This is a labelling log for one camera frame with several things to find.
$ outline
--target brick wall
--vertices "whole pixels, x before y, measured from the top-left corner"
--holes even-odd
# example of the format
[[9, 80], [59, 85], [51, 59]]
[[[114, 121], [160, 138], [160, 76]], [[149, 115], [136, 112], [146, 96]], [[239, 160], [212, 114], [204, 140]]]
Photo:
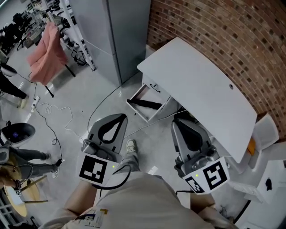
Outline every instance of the brick wall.
[[152, 0], [148, 44], [180, 37], [208, 57], [286, 138], [286, 8], [279, 0]]

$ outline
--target concrete floor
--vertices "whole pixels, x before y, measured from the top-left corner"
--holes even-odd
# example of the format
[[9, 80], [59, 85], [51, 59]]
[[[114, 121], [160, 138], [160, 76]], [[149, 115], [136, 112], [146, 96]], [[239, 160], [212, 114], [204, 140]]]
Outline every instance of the concrete floor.
[[[30, 67], [26, 57], [34, 49], [35, 46], [29, 49], [20, 49], [19, 51], [14, 50], [7, 64], [15, 68], [23, 77], [28, 77]], [[48, 124], [56, 132], [65, 160], [60, 167], [58, 178], [53, 179], [51, 174], [48, 174], [48, 179], [40, 185], [42, 198], [48, 199], [49, 202], [28, 205], [29, 215], [34, 216], [39, 223], [47, 221], [55, 209], [62, 207], [78, 184], [79, 179], [75, 177], [75, 167], [77, 155], [82, 145], [82, 140], [79, 137], [64, 129], [71, 119], [69, 109], [59, 111], [53, 107], [52, 113], [46, 114], [47, 105], [41, 104], [54, 104], [58, 108], [70, 107], [73, 120], [67, 128], [72, 129], [84, 139], [87, 136], [87, 123], [91, 113], [116, 88], [97, 71], [92, 72], [89, 67], [72, 65], [71, 68], [76, 73], [76, 78], [65, 70], [48, 85], [55, 94], [54, 98], [47, 93], [43, 85], [38, 84], [36, 88], [36, 95], [41, 98], [37, 110], [47, 118]], [[126, 104], [126, 99], [130, 98], [141, 86], [141, 80], [142, 75], [137, 74], [117, 89], [94, 113], [90, 123], [92, 124], [107, 115], [125, 113], [128, 117], [126, 135], [148, 125], [138, 115], [134, 115], [134, 111]], [[33, 125], [36, 128], [36, 135], [21, 148], [49, 152], [52, 154], [53, 161], [57, 161], [60, 158], [60, 152], [58, 144], [56, 146], [51, 144], [51, 141], [55, 138], [53, 132], [46, 126], [45, 120], [36, 111], [30, 112], [35, 84], [31, 84], [19, 76], [13, 76], [10, 81], [29, 94], [30, 98], [25, 109], [16, 109], [1, 102], [4, 120], [11, 120], [12, 123], [28, 122]], [[7, 98], [11, 101], [17, 101], [17, 98], [10, 95]], [[148, 172], [153, 166], [156, 166], [158, 170], [155, 174], [162, 176], [174, 190], [189, 190], [189, 185], [180, 179], [173, 169], [177, 154], [172, 143], [171, 121], [172, 118], [159, 121], [138, 131], [130, 138], [137, 141], [139, 166], [142, 171]], [[123, 155], [125, 154], [127, 140], [125, 139], [122, 145], [121, 153]], [[224, 185], [213, 192], [213, 196], [218, 209], [221, 209], [221, 206], [225, 207], [228, 216], [237, 216], [246, 203], [246, 200], [243, 199], [244, 194], [231, 189], [228, 185]], [[189, 207], [189, 194], [179, 194], [179, 199], [184, 206]]]

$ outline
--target pink towel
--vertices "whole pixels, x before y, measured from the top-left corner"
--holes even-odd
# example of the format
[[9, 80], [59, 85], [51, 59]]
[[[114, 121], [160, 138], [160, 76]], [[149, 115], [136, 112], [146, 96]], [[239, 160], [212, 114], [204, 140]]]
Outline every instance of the pink towel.
[[46, 86], [66, 64], [67, 55], [60, 44], [58, 27], [48, 22], [36, 50], [27, 57], [32, 69], [30, 79]]

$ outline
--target sneaker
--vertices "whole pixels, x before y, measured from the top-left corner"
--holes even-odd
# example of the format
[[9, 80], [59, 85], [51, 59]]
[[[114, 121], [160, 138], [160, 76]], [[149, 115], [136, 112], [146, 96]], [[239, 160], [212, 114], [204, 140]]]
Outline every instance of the sneaker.
[[26, 98], [22, 99], [21, 101], [21, 108], [24, 109], [27, 102], [28, 102], [29, 96], [27, 95]]
[[52, 173], [52, 178], [56, 179], [59, 176], [59, 167], [57, 167], [57, 170]]
[[129, 139], [126, 143], [126, 151], [127, 153], [135, 153], [137, 152], [136, 142], [133, 139]]
[[49, 160], [49, 159], [51, 159], [52, 158], [52, 156], [51, 156], [51, 154], [50, 153], [45, 153], [45, 155], [46, 155], [46, 158], [45, 159], [41, 159], [41, 161], [45, 161], [45, 160]]

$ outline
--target gray pants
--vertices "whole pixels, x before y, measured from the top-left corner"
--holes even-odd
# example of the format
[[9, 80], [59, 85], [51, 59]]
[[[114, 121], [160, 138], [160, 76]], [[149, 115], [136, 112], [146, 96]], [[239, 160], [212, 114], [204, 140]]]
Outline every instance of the gray pants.
[[20, 166], [19, 169], [21, 171], [22, 179], [40, 177], [43, 174], [55, 172], [57, 170], [56, 165], [33, 164], [28, 162], [33, 159], [45, 160], [46, 154], [40, 151], [30, 149], [15, 149], [10, 147], [9, 153], [15, 157], [18, 166]]
[[[121, 162], [121, 164], [118, 166], [117, 170], [121, 169], [122, 167], [130, 165], [131, 166], [131, 172], [139, 172], [139, 164], [138, 164], [138, 156], [136, 152], [133, 153], [127, 153], [125, 155], [125, 158]], [[128, 173], [130, 170], [129, 166], [124, 167], [122, 170], [118, 171], [116, 174], [121, 173]]]

